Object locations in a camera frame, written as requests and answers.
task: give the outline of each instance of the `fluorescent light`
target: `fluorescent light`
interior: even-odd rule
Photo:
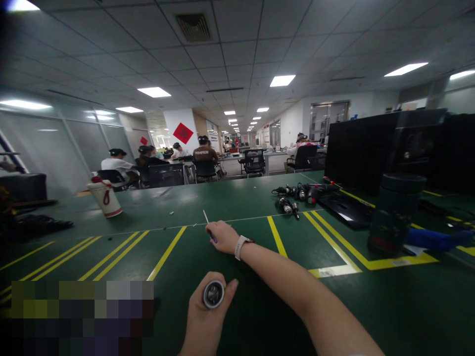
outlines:
[[[143,112],[143,110],[134,108],[134,107],[132,107],[132,106],[126,106],[126,107],[124,107],[124,108],[115,108],[115,109],[116,109],[116,110],[120,110],[120,111],[130,112],[130,113]]]
[[[415,69],[421,68],[421,67],[425,66],[426,64],[429,64],[429,63],[426,62],[426,63],[408,64],[407,66],[399,68],[398,70],[395,70],[394,72],[386,74],[385,77],[394,77],[394,76],[397,76],[397,75],[403,75],[403,74],[406,74],[406,73],[408,73],[410,71],[413,71]]]
[[[165,90],[159,87],[142,88],[142,89],[137,89],[137,90],[151,97],[171,96],[169,93],[167,93]]]
[[[43,105],[43,104],[33,103],[33,102],[30,102],[30,101],[24,101],[24,100],[0,101],[0,104],[9,105],[9,106],[16,106],[16,107],[21,107],[21,108],[24,108],[24,109],[32,109],[32,110],[46,109],[46,108],[51,107],[49,105]]]
[[[290,84],[291,81],[295,76],[280,76],[280,77],[274,77],[274,80],[272,80],[271,87],[285,87]]]
[[[461,77],[464,77],[464,76],[467,76],[467,75],[470,75],[470,74],[473,74],[473,73],[475,73],[475,71],[460,72],[460,73],[451,75],[451,76],[450,76],[450,80],[457,79],[457,78],[461,78]]]
[[[40,8],[26,0],[13,0],[8,7],[10,12],[39,11]]]

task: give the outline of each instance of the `red decoration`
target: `red decoration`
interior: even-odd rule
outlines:
[[[179,139],[184,144],[186,144],[190,140],[192,135],[193,135],[193,131],[191,131],[189,128],[187,128],[182,123],[180,123],[177,126],[177,129],[173,133],[173,136],[175,136],[177,139]]]

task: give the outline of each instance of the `small round object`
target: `small round object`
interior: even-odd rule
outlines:
[[[219,280],[208,283],[203,293],[203,302],[208,309],[217,308],[224,298],[224,286]]]

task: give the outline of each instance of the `smartwatch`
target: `smartwatch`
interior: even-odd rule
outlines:
[[[246,242],[254,242],[254,240],[248,239],[247,237],[241,235],[239,240],[237,241],[236,248],[234,250],[234,257],[236,257],[238,261],[241,260],[241,258],[239,257],[241,254],[241,248]]]

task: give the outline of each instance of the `dark green cylinder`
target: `dark green cylinder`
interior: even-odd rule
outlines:
[[[373,214],[368,248],[385,257],[396,257],[403,248],[427,179],[388,173],[382,176]]]

